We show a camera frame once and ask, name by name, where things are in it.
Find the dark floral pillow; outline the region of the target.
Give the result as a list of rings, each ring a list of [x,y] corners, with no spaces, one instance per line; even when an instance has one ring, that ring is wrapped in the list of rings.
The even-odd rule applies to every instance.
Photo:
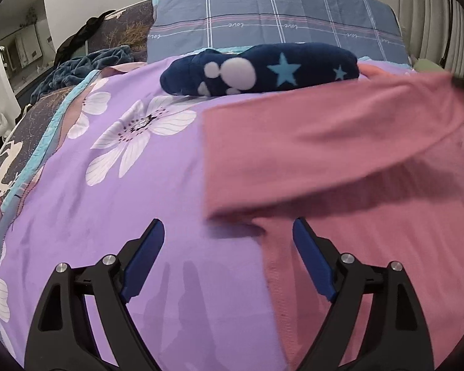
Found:
[[[147,36],[154,20],[152,0],[117,10],[105,17],[96,33],[87,41],[87,51],[92,53],[127,45],[135,61],[146,62]]]

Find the teal knit blanket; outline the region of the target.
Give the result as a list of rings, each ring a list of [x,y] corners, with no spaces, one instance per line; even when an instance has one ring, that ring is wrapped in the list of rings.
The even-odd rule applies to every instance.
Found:
[[[61,63],[47,78],[33,91],[29,103],[37,101],[53,91],[64,87],[78,85],[93,70],[121,65],[134,61],[132,50],[128,45],[112,49],[100,49],[85,56],[75,57]]]

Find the purple floral bedsheet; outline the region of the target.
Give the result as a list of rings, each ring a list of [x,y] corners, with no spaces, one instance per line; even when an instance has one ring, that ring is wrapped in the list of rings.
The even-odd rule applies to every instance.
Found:
[[[259,231],[204,213],[203,115],[284,92],[173,96],[163,60],[99,81],[101,112],[44,164],[0,241],[0,334],[25,358],[41,291],[57,263],[87,266],[165,227],[161,253],[129,309],[168,370],[287,370],[265,279]]]

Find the blue plaid pillow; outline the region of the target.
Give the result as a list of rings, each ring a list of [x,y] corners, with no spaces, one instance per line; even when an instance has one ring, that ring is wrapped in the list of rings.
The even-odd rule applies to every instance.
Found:
[[[147,60],[203,49],[325,43],[357,57],[405,65],[406,46],[390,6],[377,0],[152,0]]]

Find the beige curtain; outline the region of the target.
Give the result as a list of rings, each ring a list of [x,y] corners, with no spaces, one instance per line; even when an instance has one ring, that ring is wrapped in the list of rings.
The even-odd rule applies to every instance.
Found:
[[[458,0],[398,0],[407,52],[464,77],[464,9]]]

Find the pink shirt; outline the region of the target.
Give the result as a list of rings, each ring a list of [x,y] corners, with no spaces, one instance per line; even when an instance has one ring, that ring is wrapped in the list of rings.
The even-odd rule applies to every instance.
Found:
[[[349,80],[203,115],[205,216],[259,231],[277,332],[300,364],[327,302],[295,219],[360,261],[403,264],[441,363],[464,334],[464,90],[447,72]]]

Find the navy star fleece garment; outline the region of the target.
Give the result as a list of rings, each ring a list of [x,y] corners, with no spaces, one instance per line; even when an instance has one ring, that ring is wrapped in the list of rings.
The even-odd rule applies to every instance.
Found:
[[[206,49],[177,59],[161,74],[176,96],[227,96],[292,91],[359,78],[358,59],[323,43],[256,45],[239,54]]]

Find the green pillow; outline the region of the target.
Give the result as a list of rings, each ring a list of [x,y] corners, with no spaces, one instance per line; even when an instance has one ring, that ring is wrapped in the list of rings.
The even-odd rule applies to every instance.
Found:
[[[417,59],[412,68],[417,72],[446,72],[446,69],[429,59]]]

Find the white cat figurine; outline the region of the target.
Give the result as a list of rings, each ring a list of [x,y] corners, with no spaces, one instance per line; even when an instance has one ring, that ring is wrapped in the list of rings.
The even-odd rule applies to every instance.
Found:
[[[11,134],[11,126],[6,116],[0,112],[0,138],[6,140]]]

